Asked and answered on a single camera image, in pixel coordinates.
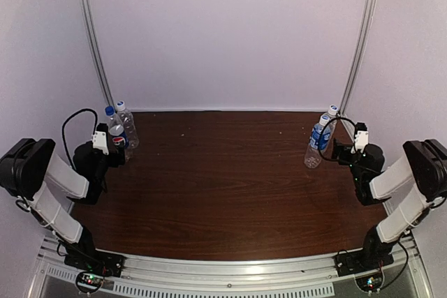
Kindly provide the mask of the Pepsi bottle blue label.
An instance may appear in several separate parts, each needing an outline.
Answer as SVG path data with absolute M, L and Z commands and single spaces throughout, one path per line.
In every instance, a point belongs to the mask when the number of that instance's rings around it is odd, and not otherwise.
M 129 161 L 133 155 L 130 142 L 125 131 L 122 120 L 119 118 L 113 106 L 105 108 L 105 114 L 108 117 L 108 132 L 112 142 L 117 149 L 124 150 L 125 161 Z

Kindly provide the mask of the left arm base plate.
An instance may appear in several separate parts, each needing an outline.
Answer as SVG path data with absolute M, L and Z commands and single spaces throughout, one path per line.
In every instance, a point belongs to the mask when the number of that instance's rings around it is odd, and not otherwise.
M 74 251 L 67 252 L 64 264 L 78 269 L 75 286 L 81 294 L 88 297 L 98 292 L 108 278 L 119 278 L 124 268 L 125 257 L 120 254 L 99 251 L 97 258 L 87 257 Z

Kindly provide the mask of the clear bottle white cap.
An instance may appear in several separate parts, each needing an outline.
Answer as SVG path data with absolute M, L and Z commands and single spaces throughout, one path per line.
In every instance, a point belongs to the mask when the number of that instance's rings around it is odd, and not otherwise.
M 123 100 L 120 100 L 116 103 L 116 111 L 125 128 L 130 148 L 136 149 L 139 145 L 139 138 L 135 127 L 133 114 L 127 108 Z

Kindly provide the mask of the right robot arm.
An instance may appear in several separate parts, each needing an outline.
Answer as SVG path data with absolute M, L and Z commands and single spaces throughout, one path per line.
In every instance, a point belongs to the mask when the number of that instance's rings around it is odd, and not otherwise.
M 401 187 L 411 187 L 397 208 L 368 230 L 359 251 L 335 256 L 339 276 L 392 264 L 391 251 L 401 236 L 446 199 L 445 146 L 435 139 L 412 140 L 405 142 L 403 149 L 404 155 L 384 168 L 385 158 L 379 146 L 366 144 L 356 149 L 354 145 L 334 142 L 331 157 L 349 166 L 361 204 L 386 202 Z

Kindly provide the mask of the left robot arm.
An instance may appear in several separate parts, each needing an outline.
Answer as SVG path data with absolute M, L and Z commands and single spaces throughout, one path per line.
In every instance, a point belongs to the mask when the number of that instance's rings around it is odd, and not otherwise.
M 125 163 L 123 146 L 88 141 L 75 150 L 74 170 L 54 151 L 51 139 L 23 138 L 1 157 L 1 187 L 16 205 L 50 230 L 66 253 L 66 265 L 106 276 L 119 276 L 124 256 L 99 251 L 89 229 L 75 220 L 48 188 L 54 184 L 73 202 L 96 204 L 109 168 Z

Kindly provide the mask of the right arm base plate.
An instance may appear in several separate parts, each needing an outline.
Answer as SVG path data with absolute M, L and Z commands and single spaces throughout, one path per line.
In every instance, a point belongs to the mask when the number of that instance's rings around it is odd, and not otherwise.
M 333 258 L 338 277 L 353 275 L 357 288 L 367 294 L 379 293 L 385 283 L 383 268 L 394 263 L 392 255 L 364 260 L 362 251 L 339 251 Z

